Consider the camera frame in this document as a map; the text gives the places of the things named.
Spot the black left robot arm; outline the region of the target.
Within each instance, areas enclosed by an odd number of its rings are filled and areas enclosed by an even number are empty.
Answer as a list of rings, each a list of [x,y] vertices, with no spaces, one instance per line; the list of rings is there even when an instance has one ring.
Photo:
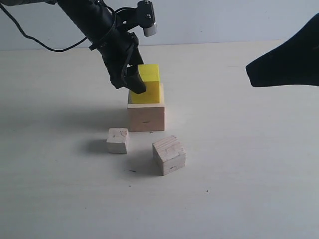
[[[116,88],[127,88],[136,94],[147,90],[138,66],[144,62],[139,40],[130,30],[139,26],[146,37],[157,33],[153,3],[141,0],[137,7],[113,10],[102,0],[48,0],[58,4],[91,42],[90,50],[98,50]]]

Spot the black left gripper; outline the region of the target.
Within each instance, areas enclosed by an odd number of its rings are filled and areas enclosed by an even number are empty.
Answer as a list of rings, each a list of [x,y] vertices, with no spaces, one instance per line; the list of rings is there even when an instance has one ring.
[[[142,94],[147,88],[138,69],[143,64],[138,45],[133,32],[103,31],[96,37],[96,49],[102,54],[112,85]]]

